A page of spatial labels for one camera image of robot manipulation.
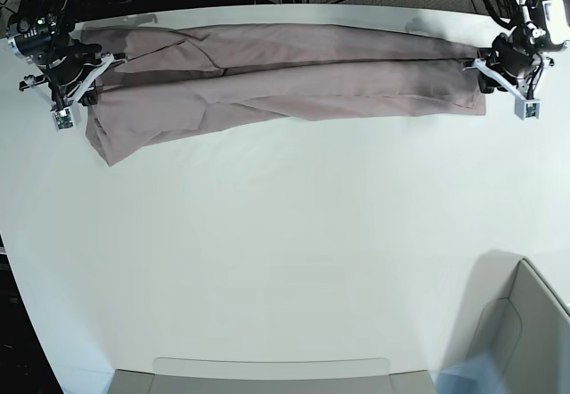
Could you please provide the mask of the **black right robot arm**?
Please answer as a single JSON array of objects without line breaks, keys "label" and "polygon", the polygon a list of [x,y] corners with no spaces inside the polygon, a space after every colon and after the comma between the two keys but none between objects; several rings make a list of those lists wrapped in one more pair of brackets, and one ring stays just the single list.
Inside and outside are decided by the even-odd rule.
[{"label": "black right robot arm", "polygon": [[75,8],[80,0],[20,0],[7,22],[7,44],[15,55],[41,71],[26,76],[21,92],[46,84],[47,101],[61,110],[72,103],[97,103],[94,82],[105,71],[98,44],[83,44],[71,37]]}]

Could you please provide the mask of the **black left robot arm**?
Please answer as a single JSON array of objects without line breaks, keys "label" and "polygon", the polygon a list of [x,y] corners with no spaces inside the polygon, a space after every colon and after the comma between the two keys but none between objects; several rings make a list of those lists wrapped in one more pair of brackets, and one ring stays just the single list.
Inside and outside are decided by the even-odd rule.
[{"label": "black left robot arm", "polygon": [[554,65],[551,53],[569,47],[566,0],[483,0],[502,32],[478,59],[489,70],[480,74],[481,91],[512,89],[532,100],[543,72]]}]

